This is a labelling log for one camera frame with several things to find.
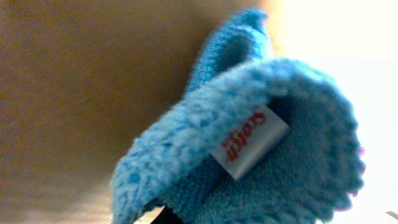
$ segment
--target fabric label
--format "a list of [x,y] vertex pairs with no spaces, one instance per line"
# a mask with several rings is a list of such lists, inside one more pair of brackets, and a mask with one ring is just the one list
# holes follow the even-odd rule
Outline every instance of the fabric label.
[[238,180],[287,133],[289,126],[266,106],[237,125],[211,155]]

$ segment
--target knitted fabric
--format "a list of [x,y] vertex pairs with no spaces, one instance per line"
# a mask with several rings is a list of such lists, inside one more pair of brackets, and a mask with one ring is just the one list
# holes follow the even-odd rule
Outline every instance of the knitted fabric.
[[[247,10],[221,26],[183,99],[134,140],[111,181],[113,223],[159,205],[185,223],[315,223],[350,206],[363,185],[352,106],[328,75],[271,58],[263,18]],[[259,105],[290,133],[236,181],[210,152]]]

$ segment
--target white label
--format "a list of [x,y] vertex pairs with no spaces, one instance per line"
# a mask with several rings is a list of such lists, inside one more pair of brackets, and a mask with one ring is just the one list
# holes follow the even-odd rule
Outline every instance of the white label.
[[236,126],[211,154],[238,180],[289,131],[289,126],[268,107],[260,107]]

